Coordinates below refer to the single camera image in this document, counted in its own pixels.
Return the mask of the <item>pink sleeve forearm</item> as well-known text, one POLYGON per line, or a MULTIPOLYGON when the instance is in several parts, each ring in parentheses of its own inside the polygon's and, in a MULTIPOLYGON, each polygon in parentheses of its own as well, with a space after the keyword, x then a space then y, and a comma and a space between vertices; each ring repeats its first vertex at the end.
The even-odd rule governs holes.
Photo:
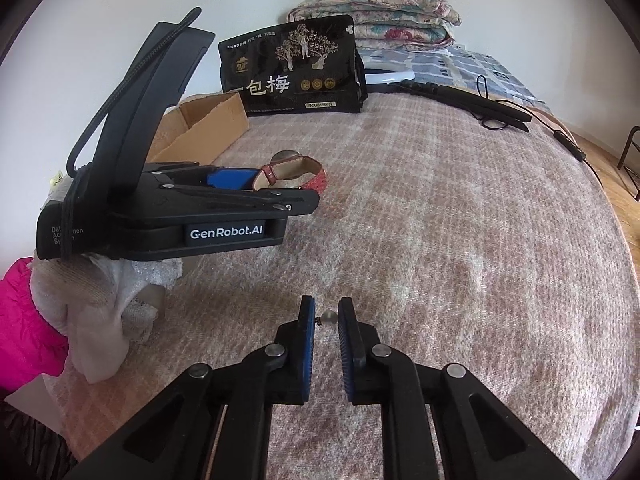
POLYGON ((16 260, 1 280, 1 399, 42 374, 60 376, 70 348, 32 300, 31 263, 32 257, 16 260))

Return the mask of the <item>left hand in white glove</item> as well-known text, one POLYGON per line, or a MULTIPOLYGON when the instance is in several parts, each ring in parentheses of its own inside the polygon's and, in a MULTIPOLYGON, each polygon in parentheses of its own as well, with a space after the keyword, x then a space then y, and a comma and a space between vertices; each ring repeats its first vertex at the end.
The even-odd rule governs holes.
POLYGON ((70 344, 87 382, 114 376, 130 342, 145 342, 164 310, 165 292, 182 277, 181 259, 113 260, 96 254, 30 264, 30 291, 42 317, 70 344))

